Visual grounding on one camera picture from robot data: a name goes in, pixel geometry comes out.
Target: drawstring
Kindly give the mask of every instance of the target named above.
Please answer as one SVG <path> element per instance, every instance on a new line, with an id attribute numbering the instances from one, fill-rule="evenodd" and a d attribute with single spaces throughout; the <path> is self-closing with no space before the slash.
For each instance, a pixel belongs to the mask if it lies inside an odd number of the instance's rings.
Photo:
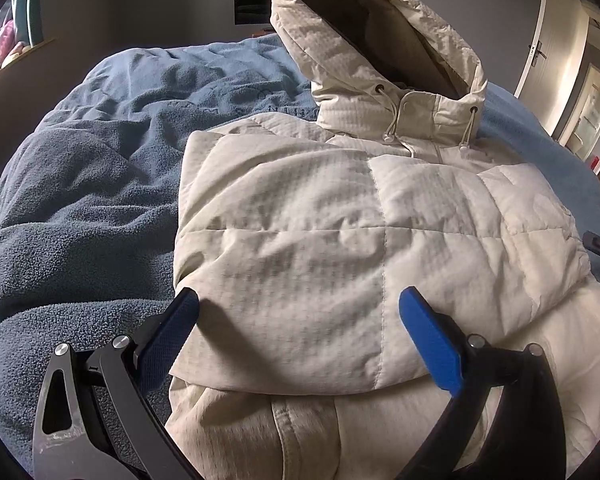
<path id="1" fill-rule="evenodd" d="M 478 114 L 478 107 L 471 107 L 471 118 L 469 119 L 469 123 L 464 129 L 464 134 L 462 134 L 462 140 L 460 141 L 460 152 L 465 153 L 469 149 L 469 137 L 471 137 L 471 132 L 474 129 L 475 117 Z"/>
<path id="2" fill-rule="evenodd" d="M 386 129 L 384 135 L 382 135 L 382 141 L 389 144 L 390 142 L 394 142 L 395 140 L 395 129 L 398 125 L 398 107 L 394 103 L 394 100 L 391 99 L 384 91 L 384 86 L 377 85 L 376 92 L 378 92 L 380 95 L 383 95 L 389 100 L 389 102 L 391 103 L 391 111 L 394 114 L 394 118 L 392 119 L 391 124 L 389 124 L 389 127 Z"/>

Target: blue blanket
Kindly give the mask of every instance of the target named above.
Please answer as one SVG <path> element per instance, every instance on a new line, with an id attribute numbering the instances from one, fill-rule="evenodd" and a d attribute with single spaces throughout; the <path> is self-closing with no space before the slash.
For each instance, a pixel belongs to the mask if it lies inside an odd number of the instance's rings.
<path id="1" fill-rule="evenodd" d="M 480 134 L 536 163 L 579 230 L 600 234 L 594 175 L 509 93 L 489 92 Z M 0 436 L 25 468 L 54 346 L 103 345 L 173 297 L 189 133 L 272 110 L 316 115 L 309 83 L 277 36 L 133 49 L 96 66 L 13 155 L 0 178 Z M 164 387 L 152 401 L 164 420 Z M 116 445 L 134 463 L 122 441 Z"/>

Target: hood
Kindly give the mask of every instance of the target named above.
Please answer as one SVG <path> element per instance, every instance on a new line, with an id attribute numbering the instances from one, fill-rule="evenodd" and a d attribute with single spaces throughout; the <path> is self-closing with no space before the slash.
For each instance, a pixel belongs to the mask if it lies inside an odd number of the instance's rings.
<path id="1" fill-rule="evenodd" d="M 480 60 L 419 0 L 272 0 L 271 24 L 312 82 L 321 127 L 407 147 L 475 137 Z"/>

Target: metal screw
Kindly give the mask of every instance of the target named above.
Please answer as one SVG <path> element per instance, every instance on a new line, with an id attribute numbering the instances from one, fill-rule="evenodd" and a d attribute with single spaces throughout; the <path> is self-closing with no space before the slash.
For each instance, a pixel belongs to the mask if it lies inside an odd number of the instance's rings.
<path id="1" fill-rule="evenodd" d="M 64 355 L 67 353 L 68 350 L 69 350 L 69 345 L 67 343 L 60 343 L 58 346 L 56 346 L 56 349 L 54 350 L 54 354 Z"/>
<path id="2" fill-rule="evenodd" d="M 111 344 L 113 348 L 121 349 L 126 348 L 129 343 L 131 343 L 131 339 L 129 339 L 128 335 L 119 335 L 113 339 Z"/>
<path id="3" fill-rule="evenodd" d="M 471 348 L 482 348 L 487 342 L 481 335 L 471 334 L 467 339 Z"/>
<path id="4" fill-rule="evenodd" d="M 544 354 L 544 350 L 542 350 L 542 347 L 538 343 L 531 343 L 528 346 L 528 350 L 531 355 L 535 355 L 536 357 L 540 357 Z"/>

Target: white door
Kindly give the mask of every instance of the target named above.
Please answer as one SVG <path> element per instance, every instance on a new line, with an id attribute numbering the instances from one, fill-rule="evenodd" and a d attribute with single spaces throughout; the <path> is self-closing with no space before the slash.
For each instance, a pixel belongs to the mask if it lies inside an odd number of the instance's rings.
<path id="1" fill-rule="evenodd" d="M 536 33 L 515 95 L 549 135 L 573 90 L 588 28 L 589 15 L 580 0 L 541 0 Z"/>

